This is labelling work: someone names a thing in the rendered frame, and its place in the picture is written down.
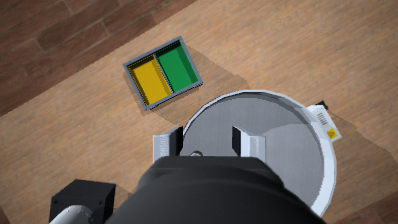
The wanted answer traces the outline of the grey two-compartment sorting bin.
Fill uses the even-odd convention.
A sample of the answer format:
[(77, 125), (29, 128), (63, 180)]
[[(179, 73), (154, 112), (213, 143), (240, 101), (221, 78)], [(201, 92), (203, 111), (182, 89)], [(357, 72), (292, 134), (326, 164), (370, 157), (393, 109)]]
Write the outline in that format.
[(181, 35), (122, 65), (144, 110), (203, 85)]

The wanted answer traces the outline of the grey metal sleeve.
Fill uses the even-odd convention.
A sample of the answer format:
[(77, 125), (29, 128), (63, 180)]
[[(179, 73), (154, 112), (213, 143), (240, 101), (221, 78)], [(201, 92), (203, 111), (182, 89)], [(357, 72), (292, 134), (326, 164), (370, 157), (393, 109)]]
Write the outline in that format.
[(203, 154), (200, 151), (193, 151), (190, 156), (194, 155), (203, 156)]

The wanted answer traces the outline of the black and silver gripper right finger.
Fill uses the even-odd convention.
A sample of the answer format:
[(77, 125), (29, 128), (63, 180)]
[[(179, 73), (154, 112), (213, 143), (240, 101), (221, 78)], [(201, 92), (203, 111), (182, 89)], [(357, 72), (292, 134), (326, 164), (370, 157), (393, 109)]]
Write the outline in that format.
[(232, 127), (232, 148), (238, 156), (256, 157), (266, 164), (266, 136)]

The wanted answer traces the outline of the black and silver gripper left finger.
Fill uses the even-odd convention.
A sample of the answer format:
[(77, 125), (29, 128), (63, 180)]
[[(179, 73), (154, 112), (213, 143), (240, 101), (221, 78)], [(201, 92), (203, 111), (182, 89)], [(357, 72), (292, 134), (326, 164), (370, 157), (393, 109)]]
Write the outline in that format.
[(183, 148), (183, 126), (153, 136), (153, 163), (163, 156), (178, 156)]

